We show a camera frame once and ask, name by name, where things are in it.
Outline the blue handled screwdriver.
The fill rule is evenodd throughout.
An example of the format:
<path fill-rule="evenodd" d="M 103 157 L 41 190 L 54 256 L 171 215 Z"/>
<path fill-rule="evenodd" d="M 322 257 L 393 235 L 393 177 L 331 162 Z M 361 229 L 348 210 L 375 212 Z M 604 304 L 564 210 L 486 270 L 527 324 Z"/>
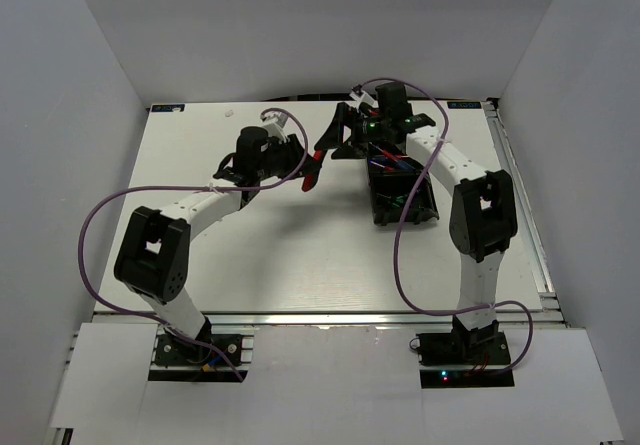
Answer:
<path fill-rule="evenodd" d="M 368 163 L 386 171 L 413 171 L 415 169 L 403 157 L 386 150 L 375 150 L 368 158 Z"/>

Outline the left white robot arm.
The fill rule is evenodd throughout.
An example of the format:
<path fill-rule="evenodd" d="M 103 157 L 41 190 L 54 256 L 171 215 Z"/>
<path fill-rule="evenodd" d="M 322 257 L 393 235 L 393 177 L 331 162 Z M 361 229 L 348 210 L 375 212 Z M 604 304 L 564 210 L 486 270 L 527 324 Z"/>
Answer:
<path fill-rule="evenodd" d="M 141 206 L 132 213 L 115 261 L 115 278 L 152 307 L 178 338 L 177 352 L 188 363 L 205 361 L 212 343 L 210 322 L 185 289 L 191 242 L 245 208 L 267 179 L 301 178 L 302 189 L 310 190 L 324 156 L 323 151 L 306 152 L 294 134 L 245 127 L 235 151 L 219 164 L 211 188 L 160 209 Z"/>

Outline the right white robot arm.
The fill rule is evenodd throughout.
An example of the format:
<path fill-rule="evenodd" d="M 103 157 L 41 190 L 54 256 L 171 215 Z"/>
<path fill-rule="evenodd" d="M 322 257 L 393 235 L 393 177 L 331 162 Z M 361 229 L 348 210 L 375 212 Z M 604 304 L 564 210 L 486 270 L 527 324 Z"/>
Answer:
<path fill-rule="evenodd" d="M 417 212 L 413 206 L 421 185 L 434 177 L 451 198 L 449 235 L 460 254 L 460 293 L 451 311 L 456 327 L 453 355 L 472 364 L 484 356 L 483 333 L 497 328 L 496 290 L 499 268 L 518 224 L 513 180 L 505 170 L 478 165 L 448 142 L 447 126 L 418 114 L 409 103 L 406 84 L 381 79 L 373 95 L 352 89 L 349 102 L 337 105 L 334 116 L 314 147 L 317 159 L 365 158 L 370 149 L 395 162 L 421 165 L 396 219 L 404 224 Z"/>

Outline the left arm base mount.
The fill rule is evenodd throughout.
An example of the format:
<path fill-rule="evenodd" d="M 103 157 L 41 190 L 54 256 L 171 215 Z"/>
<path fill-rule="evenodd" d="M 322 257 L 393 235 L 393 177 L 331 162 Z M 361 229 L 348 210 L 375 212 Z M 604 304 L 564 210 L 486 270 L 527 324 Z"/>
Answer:
<path fill-rule="evenodd" d="M 184 355 L 188 349 L 173 339 L 165 330 L 156 337 L 149 366 L 150 382 L 183 383 L 238 383 L 245 378 L 252 361 L 254 333 L 232 330 L 224 333 L 214 330 L 212 343 L 227 357 L 232 366 L 218 353 L 205 350 L 202 358 L 190 359 Z"/>

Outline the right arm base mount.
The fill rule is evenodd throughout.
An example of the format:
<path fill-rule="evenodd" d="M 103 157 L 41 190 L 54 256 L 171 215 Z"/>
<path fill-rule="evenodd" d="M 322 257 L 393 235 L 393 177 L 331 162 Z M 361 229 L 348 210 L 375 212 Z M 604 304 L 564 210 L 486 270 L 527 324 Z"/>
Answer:
<path fill-rule="evenodd" d="M 505 334 L 494 320 L 467 330 L 453 318 L 449 332 L 419 333 L 409 342 L 419 359 L 422 389 L 511 388 L 513 372 Z"/>

